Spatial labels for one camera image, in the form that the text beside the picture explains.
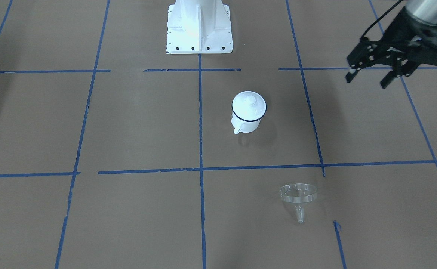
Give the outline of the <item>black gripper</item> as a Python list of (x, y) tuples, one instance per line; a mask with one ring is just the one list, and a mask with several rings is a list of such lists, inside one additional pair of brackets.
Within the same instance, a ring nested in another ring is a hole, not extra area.
[(347, 83), (352, 82), (362, 68), (377, 64), (391, 66), (391, 71), (380, 81), (381, 88), (385, 89), (396, 78), (412, 75), (420, 64), (437, 66), (437, 24), (419, 21), (403, 7), (381, 39), (371, 41), (362, 36), (347, 56), (347, 62)]

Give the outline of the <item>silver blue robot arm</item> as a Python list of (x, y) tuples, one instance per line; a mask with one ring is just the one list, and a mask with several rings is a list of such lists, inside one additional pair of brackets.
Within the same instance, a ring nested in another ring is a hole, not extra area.
[(348, 83), (362, 69), (377, 64), (391, 67), (380, 81), (383, 89), (396, 78), (412, 75), (422, 64), (437, 67), (437, 0), (408, 0), (381, 39), (360, 36), (347, 62)]

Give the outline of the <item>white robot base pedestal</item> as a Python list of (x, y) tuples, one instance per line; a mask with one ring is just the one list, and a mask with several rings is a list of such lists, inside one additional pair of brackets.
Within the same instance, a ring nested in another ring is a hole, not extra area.
[(221, 0), (176, 0), (167, 9), (166, 53), (232, 53), (230, 9)]

